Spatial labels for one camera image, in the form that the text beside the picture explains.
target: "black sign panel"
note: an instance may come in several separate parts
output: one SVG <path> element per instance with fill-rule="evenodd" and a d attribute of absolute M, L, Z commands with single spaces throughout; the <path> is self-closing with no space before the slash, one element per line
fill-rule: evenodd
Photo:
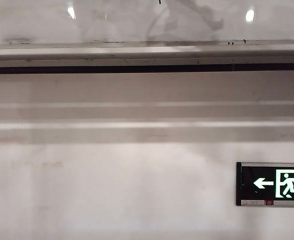
<path fill-rule="evenodd" d="M 294 201 L 294 163 L 237 163 L 237 205 L 243 201 Z"/>

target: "sign frame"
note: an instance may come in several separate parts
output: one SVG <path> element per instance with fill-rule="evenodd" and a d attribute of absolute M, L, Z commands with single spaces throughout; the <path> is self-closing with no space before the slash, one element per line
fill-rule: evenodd
<path fill-rule="evenodd" d="M 294 200 L 287 200 L 280 198 L 278 184 L 273 184 L 269 179 L 265 180 L 263 176 L 255 180 L 253 184 L 257 186 L 257 189 L 264 189 L 273 186 L 277 189 L 275 194 L 279 199 L 242 199 L 242 167 L 273 167 L 273 168 L 294 168 L 294 163 L 290 162 L 237 162 L 237 178 L 236 178 L 236 205 L 237 206 L 249 206 L 249 207 L 285 207 L 294 208 Z M 279 174 L 283 174 L 285 171 L 276 170 L 276 182 L 279 181 Z"/>

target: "black stripe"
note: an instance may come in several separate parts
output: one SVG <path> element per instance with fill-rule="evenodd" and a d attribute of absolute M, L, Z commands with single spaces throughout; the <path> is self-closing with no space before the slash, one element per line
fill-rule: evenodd
<path fill-rule="evenodd" d="M 148 66 L 33 66 L 0 67 L 0 74 L 104 74 L 104 73 L 182 73 L 293 71 L 294 63 L 267 64 L 204 64 Z"/>

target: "horizontal ledge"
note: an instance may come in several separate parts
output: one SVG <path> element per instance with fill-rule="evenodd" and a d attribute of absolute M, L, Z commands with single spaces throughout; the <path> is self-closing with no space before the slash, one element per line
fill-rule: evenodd
<path fill-rule="evenodd" d="M 294 63 L 292 42 L 189 44 L 12 44 L 10 47 L 3 45 L 0 46 L 0 67 Z"/>

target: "red indicator light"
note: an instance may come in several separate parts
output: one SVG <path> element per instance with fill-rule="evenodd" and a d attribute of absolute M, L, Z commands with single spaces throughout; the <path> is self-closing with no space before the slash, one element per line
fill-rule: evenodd
<path fill-rule="evenodd" d="M 273 200 L 265 200 L 265 205 L 266 206 L 273 206 L 274 205 L 274 201 Z"/>

